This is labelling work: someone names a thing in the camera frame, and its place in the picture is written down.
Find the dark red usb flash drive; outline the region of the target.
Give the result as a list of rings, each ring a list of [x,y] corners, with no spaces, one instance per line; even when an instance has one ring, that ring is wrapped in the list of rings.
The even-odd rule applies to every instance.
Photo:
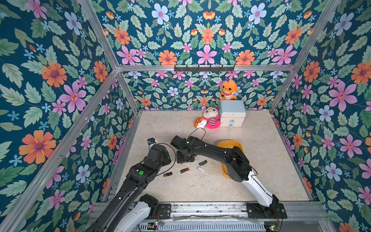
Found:
[[[184,169],[180,170],[180,173],[183,174],[183,173],[188,172],[188,171],[189,171],[189,168],[184,168]]]

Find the black silver usb flash drive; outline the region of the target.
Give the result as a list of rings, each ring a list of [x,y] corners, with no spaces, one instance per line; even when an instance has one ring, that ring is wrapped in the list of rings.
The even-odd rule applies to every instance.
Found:
[[[205,165],[206,163],[207,163],[207,160],[204,160],[204,161],[202,161],[202,162],[199,163],[199,166],[203,166],[203,165]]]

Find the white blue usb flash drive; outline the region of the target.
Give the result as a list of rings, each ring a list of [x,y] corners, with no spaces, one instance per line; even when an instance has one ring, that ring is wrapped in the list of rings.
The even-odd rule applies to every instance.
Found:
[[[202,173],[205,173],[205,172],[206,172],[205,169],[203,169],[203,168],[201,168],[201,167],[199,167],[199,166],[197,166],[197,170],[200,171],[200,172],[202,172]]]

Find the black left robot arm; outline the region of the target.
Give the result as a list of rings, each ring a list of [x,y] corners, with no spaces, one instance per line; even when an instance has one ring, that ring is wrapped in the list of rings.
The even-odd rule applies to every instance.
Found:
[[[151,146],[144,160],[130,168],[116,196],[86,231],[114,231],[135,199],[155,179],[160,169],[171,162],[169,152],[163,144]]]

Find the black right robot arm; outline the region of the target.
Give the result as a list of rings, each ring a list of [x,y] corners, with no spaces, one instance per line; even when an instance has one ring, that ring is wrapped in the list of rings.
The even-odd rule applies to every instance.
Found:
[[[190,136],[181,138],[175,136],[171,145],[177,149],[182,162],[190,162],[195,156],[205,156],[216,160],[227,167],[229,177],[243,183],[255,196],[263,210],[274,212],[279,205],[278,198],[269,192],[258,180],[253,167],[239,147],[222,148]]]

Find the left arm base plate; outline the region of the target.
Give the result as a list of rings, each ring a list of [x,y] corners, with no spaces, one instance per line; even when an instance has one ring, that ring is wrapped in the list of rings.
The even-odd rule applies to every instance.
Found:
[[[146,219],[169,219],[171,215],[171,204],[158,204],[154,208],[151,208],[149,216]]]

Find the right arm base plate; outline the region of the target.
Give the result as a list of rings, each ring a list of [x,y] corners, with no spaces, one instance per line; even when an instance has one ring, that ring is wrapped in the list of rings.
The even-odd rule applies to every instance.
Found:
[[[249,218],[253,219],[287,219],[284,205],[273,202],[273,207],[261,206],[258,203],[247,203],[246,211]]]

